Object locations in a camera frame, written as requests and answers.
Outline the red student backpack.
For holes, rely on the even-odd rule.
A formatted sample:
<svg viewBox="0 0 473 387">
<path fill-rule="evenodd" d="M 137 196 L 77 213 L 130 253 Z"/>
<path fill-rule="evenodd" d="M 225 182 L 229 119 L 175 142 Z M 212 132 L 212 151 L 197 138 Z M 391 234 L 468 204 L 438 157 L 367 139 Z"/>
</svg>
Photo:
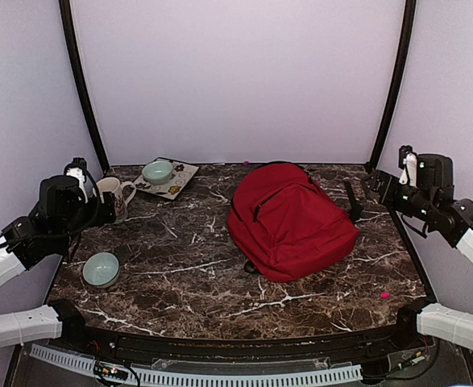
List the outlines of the red student backpack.
<svg viewBox="0 0 473 387">
<path fill-rule="evenodd" d="M 319 273 L 354 250 L 363 211 L 350 182 L 338 206 L 298 164 L 272 162 L 243 178 L 230 201 L 228 230 L 246 273 L 291 282 Z"/>
</svg>

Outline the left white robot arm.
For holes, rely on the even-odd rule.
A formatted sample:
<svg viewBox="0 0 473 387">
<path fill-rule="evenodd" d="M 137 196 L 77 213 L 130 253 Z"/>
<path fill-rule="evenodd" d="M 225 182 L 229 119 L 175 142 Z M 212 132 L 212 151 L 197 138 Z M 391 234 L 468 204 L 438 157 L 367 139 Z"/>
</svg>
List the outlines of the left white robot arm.
<svg viewBox="0 0 473 387">
<path fill-rule="evenodd" d="M 0 233 L 0 288 L 49 256 L 70 259 L 83 231 L 115 222 L 114 195 L 101 194 L 97 186 L 89 195 L 85 185 L 93 182 L 81 157 L 66 165 L 61 175 L 41 181 L 38 202 L 29 215 Z M 0 314 L 0 348 L 62 339 L 75 352 L 83 352 L 92 344 L 91 332 L 84 326 L 85 318 L 66 299 Z"/>
</svg>

